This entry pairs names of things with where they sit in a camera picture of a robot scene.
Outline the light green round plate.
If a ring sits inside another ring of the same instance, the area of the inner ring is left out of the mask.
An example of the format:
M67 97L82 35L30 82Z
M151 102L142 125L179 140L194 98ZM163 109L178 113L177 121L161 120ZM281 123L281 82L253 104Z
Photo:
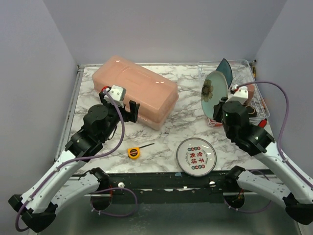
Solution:
M212 119L214 106L219 104L222 97L227 97L228 84L220 71L211 72L204 80L201 89L201 107L204 114Z

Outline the brown beige bowl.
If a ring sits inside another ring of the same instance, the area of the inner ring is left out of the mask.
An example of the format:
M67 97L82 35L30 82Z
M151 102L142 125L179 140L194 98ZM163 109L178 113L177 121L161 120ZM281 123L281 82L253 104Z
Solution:
M248 115L250 118L257 117L257 111L256 109L251 105L246 105L245 108L247 109Z

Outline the teal square plate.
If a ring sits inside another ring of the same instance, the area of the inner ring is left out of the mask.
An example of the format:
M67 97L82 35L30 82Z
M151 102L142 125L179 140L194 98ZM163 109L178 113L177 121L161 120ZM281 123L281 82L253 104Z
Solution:
M216 68L216 71L219 71L224 75L227 82L227 86L228 88L230 88L231 83L233 81L233 72L230 63L225 58L223 58L219 63L218 67Z

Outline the pink grey mug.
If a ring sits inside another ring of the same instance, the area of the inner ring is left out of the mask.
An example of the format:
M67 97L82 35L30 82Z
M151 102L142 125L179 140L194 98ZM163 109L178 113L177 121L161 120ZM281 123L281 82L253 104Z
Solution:
M248 99L245 102L245 105L248 105L251 103L254 93L255 93L255 87L253 84L247 85L247 91L248 91Z

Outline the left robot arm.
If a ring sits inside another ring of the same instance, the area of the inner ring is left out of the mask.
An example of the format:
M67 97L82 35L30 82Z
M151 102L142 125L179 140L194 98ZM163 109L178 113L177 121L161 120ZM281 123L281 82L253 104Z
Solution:
M126 111L126 89L113 85L100 93L101 103L89 108L83 126L46 174L28 191L12 195L8 203L18 213L15 228L39 233L75 200L87 195L111 191L109 176L101 168L88 170L79 180L66 186L68 180L92 159L115 152L125 136L125 123L137 121L139 104L130 101Z

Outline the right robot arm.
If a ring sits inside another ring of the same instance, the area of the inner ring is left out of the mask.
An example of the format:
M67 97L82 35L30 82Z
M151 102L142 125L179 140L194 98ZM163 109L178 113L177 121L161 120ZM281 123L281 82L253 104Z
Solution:
M213 110L213 119L223 124L227 138L266 165L283 184L258 177L239 166L230 170L227 180L283 207L298 223L312 223L312 177L284 155L271 134L249 122L247 109L239 101L228 101L224 97L214 105Z

